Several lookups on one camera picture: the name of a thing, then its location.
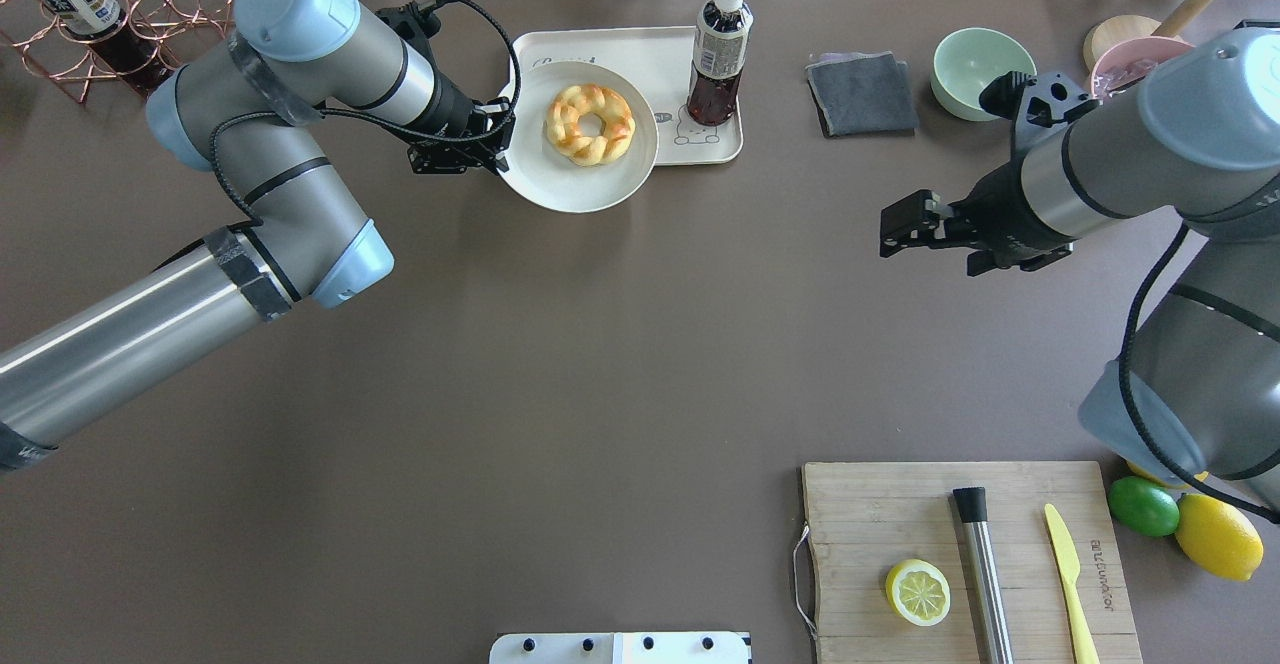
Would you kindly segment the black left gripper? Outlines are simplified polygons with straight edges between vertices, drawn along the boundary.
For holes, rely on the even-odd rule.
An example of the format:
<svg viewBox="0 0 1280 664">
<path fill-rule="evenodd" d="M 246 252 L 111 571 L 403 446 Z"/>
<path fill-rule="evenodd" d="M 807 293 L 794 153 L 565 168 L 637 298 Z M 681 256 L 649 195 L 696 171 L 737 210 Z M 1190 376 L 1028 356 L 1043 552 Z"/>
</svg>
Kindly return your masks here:
<svg viewBox="0 0 1280 664">
<path fill-rule="evenodd" d="M 470 168 L 484 168 L 493 175 L 503 175 L 509 171 L 509 164 L 500 139 L 509 139 L 515 130 L 515 107 L 511 99 L 481 104 L 468 99 L 456 84 L 436 84 L 425 113 L 410 128 L 417 134 L 480 136 L 481 139 L 471 143 L 412 139 L 410 168 L 416 175 L 461 175 Z"/>
</svg>

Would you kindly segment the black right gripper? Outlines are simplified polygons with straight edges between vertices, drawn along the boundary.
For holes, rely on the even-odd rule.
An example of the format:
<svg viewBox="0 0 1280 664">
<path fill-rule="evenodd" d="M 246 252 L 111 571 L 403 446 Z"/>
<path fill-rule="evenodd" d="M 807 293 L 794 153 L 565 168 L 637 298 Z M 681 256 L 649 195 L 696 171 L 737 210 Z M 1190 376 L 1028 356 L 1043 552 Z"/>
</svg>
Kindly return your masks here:
<svg viewBox="0 0 1280 664">
<path fill-rule="evenodd" d="M 1005 164 L 983 177 L 960 202 L 948 205 L 933 191 L 915 191 L 890 203 L 879 214 L 879 257 L 913 248 L 965 248 L 965 237 L 942 235 L 951 217 L 974 249 L 966 258 L 970 278 L 992 269 L 1037 271 L 1074 249 L 1071 237 L 1044 225 L 1030 209 L 1019 164 Z"/>
</svg>

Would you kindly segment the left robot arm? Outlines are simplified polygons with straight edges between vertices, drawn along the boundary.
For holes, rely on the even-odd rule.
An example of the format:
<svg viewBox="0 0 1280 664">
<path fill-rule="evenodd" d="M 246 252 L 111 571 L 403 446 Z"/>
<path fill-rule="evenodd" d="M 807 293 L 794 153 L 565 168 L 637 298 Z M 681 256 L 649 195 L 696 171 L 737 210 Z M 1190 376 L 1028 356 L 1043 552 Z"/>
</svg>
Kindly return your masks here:
<svg viewBox="0 0 1280 664">
<path fill-rule="evenodd" d="M 87 423 L 312 299 L 335 308 L 394 267 L 384 237 L 310 127 L 376 125 L 422 171 L 504 171 L 522 90 L 471 99 L 435 61 L 436 12 L 361 0 L 234 0 L 224 43 L 150 96 L 155 139 L 210 171 L 241 221 L 215 228 L 140 281 L 3 354 L 3 471 L 51 455 Z"/>
</svg>

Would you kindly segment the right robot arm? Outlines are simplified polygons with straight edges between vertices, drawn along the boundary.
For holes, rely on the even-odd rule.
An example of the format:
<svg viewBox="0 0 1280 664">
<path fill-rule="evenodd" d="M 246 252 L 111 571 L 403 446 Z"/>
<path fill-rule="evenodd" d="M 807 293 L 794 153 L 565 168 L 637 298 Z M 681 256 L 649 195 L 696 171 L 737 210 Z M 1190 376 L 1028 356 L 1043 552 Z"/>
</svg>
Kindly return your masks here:
<svg viewBox="0 0 1280 664">
<path fill-rule="evenodd" d="M 970 276 L 1037 271 L 1084 235 L 1170 209 L 1180 225 L 1135 292 L 1119 354 L 1079 409 L 1112 452 L 1270 523 L 1279 491 L 1279 36 L 1230 29 L 1110 102 L 1060 73 L 1006 72 L 982 107 L 1010 157 L 957 202 L 916 191 L 879 253 L 968 249 Z"/>
</svg>

